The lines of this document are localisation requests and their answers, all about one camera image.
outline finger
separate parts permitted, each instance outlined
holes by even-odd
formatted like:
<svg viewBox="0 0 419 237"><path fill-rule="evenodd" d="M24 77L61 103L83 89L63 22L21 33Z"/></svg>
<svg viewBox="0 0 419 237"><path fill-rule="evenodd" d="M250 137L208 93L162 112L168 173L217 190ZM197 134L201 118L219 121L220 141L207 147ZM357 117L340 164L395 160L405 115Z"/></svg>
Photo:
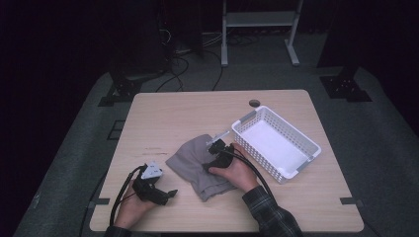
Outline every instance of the finger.
<svg viewBox="0 0 419 237"><path fill-rule="evenodd" d="M223 176L223 177L225 175L225 169L216 168L216 167L210 167L209 172L214 174L214 175L219 175L219 176Z"/></svg>
<svg viewBox="0 0 419 237"><path fill-rule="evenodd" d="M243 155L246 152L246 150L241 145L239 145L238 143L233 143L233 147L234 147L234 150L238 151L239 153L241 153Z"/></svg>

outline dark background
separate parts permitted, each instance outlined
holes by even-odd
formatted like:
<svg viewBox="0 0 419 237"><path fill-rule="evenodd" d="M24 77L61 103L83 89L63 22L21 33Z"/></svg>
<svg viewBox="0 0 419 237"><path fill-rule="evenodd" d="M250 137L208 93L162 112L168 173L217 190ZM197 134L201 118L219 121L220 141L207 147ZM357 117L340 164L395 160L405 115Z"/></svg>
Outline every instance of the dark background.
<svg viewBox="0 0 419 237"><path fill-rule="evenodd" d="M14 233L90 89L109 71L115 44L124 41L112 38L116 30L110 24L121 19L98 7L103 2L115 3L0 1L1 236ZM220 30L220 0L176 2L167 14L182 15L188 6L205 9L202 30ZM236 0L229 6L238 9L242 3L249 10L275 10L295 1ZM319 67L355 58L378 78L416 133L418 10L413 0L306 0L298 25L306 34L329 31Z"/></svg>

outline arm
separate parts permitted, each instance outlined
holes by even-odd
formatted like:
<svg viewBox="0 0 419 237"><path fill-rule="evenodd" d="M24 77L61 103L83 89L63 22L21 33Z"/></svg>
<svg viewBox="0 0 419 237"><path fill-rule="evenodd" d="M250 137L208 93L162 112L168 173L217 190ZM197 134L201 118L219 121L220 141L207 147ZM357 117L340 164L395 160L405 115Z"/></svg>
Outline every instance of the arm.
<svg viewBox="0 0 419 237"><path fill-rule="evenodd" d="M244 148L240 145L234 144L234 148L245 154ZM253 218L258 221L263 236L302 236L293 215L276 205L259 185L253 171L242 161L234 158L228 168L211 167L209 171L223 176L232 185L244 191L243 200Z"/></svg>
<svg viewBox="0 0 419 237"><path fill-rule="evenodd" d="M129 237L129 231L144 214L156 206L157 204L146 200L143 201L134 193L132 181L129 183L128 189L124 194L123 201L120 204L117 219L114 226L109 226L106 230L105 237Z"/></svg>
<svg viewBox="0 0 419 237"><path fill-rule="evenodd" d="M258 221L263 236L302 236L293 215L276 205L263 187L246 193L243 200Z"/></svg>

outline gray towel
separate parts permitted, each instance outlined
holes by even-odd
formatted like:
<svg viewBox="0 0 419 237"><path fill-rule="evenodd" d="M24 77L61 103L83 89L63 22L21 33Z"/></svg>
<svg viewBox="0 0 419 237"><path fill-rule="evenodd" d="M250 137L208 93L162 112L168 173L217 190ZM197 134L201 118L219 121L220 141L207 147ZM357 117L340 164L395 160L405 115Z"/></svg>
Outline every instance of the gray towel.
<svg viewBox="0 0 419 237"><path fill-rule="evenodd" d="M198 136L183 144L166 161L176 174L191 182L192 188L203 201L235 189L225 178L209 174L203 169L204 163L215 159L215 155L211 155L207 148L207 142L211 139L208 134Z"/></svg>

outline wooden table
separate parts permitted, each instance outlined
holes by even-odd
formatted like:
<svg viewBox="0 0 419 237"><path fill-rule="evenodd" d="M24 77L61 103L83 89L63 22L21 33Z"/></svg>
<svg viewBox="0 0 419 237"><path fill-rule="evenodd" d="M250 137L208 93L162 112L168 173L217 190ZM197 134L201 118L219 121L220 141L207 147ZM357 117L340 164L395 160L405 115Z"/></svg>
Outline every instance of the wooden table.
<svg viewBox="0 0 419 237"><path fill-rule="evenodd" d="M112 205L126 176L135 167L156 161L163 176L156 188L179 190L165 206L152 209L135 230L144 232L255 232L258 224L250 215L239 190L202 202L189 182L180 178L165 161L185 142L202 134L215 136L231 128L254 109L259 100L290 122L322 148L320 155L296 177L279 185L256 161L250 160L269 184L278 204L290 211L302 231L358 232L364 223L354 204L340 198L351 193L307 92L223 91L138 94L99 198L110 203L96 205L90 227L105 231ZM224 139L233 141L233 132Z"/></svg>

